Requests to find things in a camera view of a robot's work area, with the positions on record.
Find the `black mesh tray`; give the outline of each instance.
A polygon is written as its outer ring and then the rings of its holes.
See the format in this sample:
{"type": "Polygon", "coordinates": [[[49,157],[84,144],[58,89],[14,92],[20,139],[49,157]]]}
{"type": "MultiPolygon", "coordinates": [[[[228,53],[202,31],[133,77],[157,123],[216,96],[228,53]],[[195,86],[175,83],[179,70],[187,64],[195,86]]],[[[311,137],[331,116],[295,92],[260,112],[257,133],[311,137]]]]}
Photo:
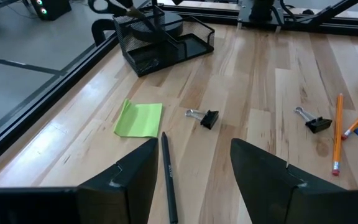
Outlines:
{"type": "Polygon", "coordinates": [[[164,13],[155,7],[154,16],[147,16],[145,19],[152,24],[159,23],[158,39],[151,43],[140,40],[133,29],[131,31],[128,28],[144,27],[142,24],[138,26],[132,24],[132,21],[117,23],[122,54],[139,77],[214,50],[215,30],[194,17],[165,24],[164,13]],[[166,27],[175,24],[183,25],[181,33],[176,33],[176,37],[165,31],[166,27]]]}
{"type": "Polygon", "coordinates": [[[214,47],[194,34],[182,35],[175,40],[177,43],[166,40],[129,51],[128,54],[134,59],[138,69],[138,76],[156,72],[214,50],[214,47]]]}

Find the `speaker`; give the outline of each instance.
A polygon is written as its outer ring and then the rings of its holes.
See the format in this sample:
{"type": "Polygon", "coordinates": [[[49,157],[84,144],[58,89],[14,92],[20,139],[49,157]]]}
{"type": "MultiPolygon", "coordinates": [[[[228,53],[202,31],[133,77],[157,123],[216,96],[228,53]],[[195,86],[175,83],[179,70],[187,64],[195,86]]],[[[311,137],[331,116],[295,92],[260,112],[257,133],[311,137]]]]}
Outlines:
{"type": "Polygon", "coordinates": [[[45,21],[54,21],[71,11],[68,0],[31,0],[38,17],[45,21]]]}

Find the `binder clip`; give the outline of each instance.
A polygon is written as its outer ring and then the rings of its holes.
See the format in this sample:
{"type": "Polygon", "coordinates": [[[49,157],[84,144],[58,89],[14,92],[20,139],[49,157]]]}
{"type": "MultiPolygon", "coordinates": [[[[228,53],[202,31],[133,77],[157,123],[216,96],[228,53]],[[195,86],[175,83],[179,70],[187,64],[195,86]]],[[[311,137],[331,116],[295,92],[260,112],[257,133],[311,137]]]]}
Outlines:
{"type": "Polygon", "coordinates": [[[303,119],[306,120],[305,125],[309,127],[310,131],[315,134],[322,130],[325,130],[330,127],[331,123],[333,122],[330,119],[324,119],[323,117],[315,117],[309,112],[305,111],[302,107],[298,106],[294,110],[296,113],[300,114],[303,119]]]}
{"type": "Polygon", "coordinates": [[[200,125],[208,128],[209,130],[212,129],[212,127],[214,126],[216,120],[219,117],[219,112],[218,111],[210,111],[208,110],[207,113],[203,113],[197,110],[187,110],[186,111],[186,116],[191,116],[193,118],[196,118],[197,120],[200,121],[200,125]]]}

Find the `light wood surface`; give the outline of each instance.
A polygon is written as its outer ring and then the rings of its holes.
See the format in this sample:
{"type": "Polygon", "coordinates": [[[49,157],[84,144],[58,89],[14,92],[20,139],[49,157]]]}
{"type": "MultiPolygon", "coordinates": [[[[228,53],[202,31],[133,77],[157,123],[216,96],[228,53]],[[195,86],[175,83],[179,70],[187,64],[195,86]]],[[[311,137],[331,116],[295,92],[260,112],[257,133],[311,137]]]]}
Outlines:
{"type": "MultiPolygon", "coordinates": [[[[230,140],[244,139],[345,189],[358,189],[358,137],[342,144],[331,174],[334,126],[312,134],[293,112],[358,117],[358,37],[216,29],[215,51],[137,78],[116,47],[0,159],[0,187],[78,185],[146,139],[113,134],[125,98],[163,103],[180,223],[251,223],[232,172],[230,140]],[[212,130],[185,117],[218,110],[212,130]]],[[[149,223],[168,223],[160,153],[149,223]]]]}

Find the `mesh desk organizer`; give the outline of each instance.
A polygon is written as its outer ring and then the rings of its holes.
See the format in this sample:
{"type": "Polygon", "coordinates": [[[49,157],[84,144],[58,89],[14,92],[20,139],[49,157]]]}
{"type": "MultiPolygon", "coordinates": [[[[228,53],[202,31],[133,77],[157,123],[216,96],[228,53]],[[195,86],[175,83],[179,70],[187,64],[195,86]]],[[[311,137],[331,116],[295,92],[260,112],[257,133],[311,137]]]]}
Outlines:
{"type": "Polygon", "coordinates": [[[114,17],[122,54],[139,77],[214,50],[214,29],[194,17],[165,23],[160,8],[149,9],[141,19],[114,17]]]}

